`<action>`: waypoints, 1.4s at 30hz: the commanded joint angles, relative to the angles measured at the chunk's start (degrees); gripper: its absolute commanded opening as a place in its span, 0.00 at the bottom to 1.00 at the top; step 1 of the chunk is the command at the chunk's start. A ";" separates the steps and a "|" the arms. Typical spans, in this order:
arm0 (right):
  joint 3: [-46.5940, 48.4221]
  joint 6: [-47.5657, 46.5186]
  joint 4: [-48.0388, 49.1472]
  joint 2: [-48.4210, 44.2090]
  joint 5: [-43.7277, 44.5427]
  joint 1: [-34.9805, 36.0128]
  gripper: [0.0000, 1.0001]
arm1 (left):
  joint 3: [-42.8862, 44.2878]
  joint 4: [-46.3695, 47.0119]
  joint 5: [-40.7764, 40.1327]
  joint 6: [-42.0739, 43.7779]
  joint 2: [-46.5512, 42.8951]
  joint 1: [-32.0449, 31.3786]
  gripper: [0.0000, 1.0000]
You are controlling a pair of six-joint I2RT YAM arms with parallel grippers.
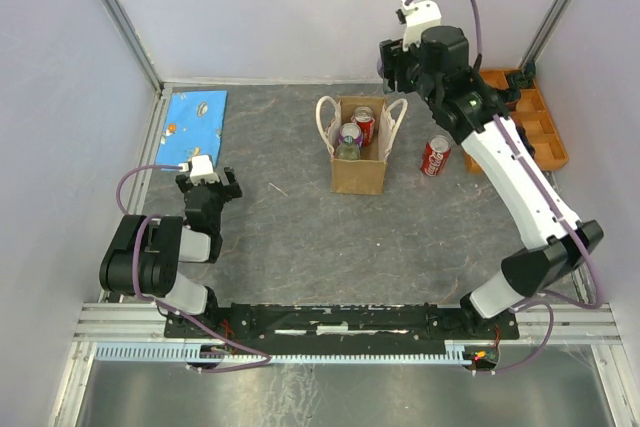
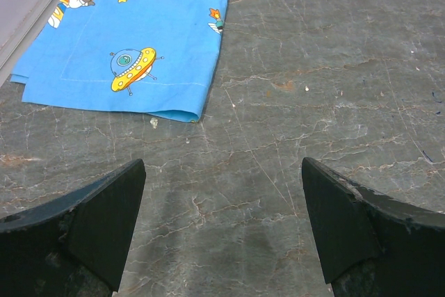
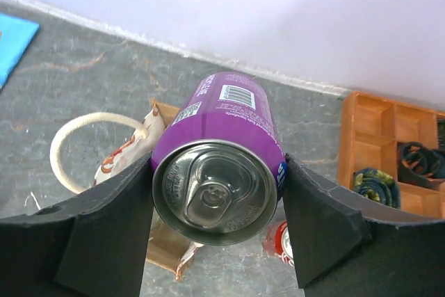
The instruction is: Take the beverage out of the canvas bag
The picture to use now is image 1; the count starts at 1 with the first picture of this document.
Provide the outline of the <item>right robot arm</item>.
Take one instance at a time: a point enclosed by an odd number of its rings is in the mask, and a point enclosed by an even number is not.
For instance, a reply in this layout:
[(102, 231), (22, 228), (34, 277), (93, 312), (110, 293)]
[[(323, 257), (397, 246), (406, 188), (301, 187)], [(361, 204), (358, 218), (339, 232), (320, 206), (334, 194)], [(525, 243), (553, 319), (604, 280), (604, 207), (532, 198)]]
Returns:
[(538, 294), (581, 265), (604, 237), (595, 220), (583, 221), (567, 206), (528, 151), (509, 109), (469, 59), (469, 42), (452, 26), (424, 29), (417, 42), (384, 40), (379, 73), (386, 88), (417, 93), (437, 125), (481, 167), (511, 214), (523, 249), (462, 301), (459, 326), (481, 338), (495, 317)]

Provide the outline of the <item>brown canvas tote bag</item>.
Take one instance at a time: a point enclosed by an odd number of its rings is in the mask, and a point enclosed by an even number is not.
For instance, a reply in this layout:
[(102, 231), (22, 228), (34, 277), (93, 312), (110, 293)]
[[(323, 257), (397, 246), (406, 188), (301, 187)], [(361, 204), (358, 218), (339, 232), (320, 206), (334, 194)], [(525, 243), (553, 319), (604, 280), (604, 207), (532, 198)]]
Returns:
[[(351, 121), (358, 107), (368, 107), (375, 119), (372, 142), (360, 149), (361, 158), (337, 157), (340, 129)], [(381, 195), (394, 141), (408, 110), (405, 99), (387, 103), (385, 97), (321, 97), (315, 107), (315, 122), (327, 149), (331, 167), (331, 191), (340, 194)]]

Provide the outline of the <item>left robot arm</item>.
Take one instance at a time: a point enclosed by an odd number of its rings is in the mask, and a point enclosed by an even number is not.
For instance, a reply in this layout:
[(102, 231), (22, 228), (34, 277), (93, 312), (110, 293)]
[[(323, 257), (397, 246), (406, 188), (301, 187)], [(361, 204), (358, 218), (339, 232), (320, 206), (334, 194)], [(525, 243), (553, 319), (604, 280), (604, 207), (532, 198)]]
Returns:
[(159, 301), (167, 310), (186, 313), (187, 326), (209, 337), (221, 325), (221, 313), (212, 288), (178, 272), (181, 263), (215, 263), (221, 253), (224, 206), (242, 197), (232, 168), (227, 181), (213, 177), (194, 181), (176, 176), (184, 195), (185, 215), (145, 221), (143, 215), (126, 214), (100, 265), (101, 287), (113, 294), (142, 296)]

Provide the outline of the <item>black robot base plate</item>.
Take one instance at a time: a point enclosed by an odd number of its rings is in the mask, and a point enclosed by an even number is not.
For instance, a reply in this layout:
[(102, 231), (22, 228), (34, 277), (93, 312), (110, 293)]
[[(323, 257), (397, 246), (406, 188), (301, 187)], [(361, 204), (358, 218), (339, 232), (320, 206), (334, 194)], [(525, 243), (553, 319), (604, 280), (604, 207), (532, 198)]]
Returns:
[(232, 304), (195, 325), (164, 311), (164, 337), (211, 343), (216, 333), (236, 342), (233, 353), (275, 356), (442, 354), (447, 341), (517, 340), (515, 315), (483, 319), (460, 307), (434, 304)]

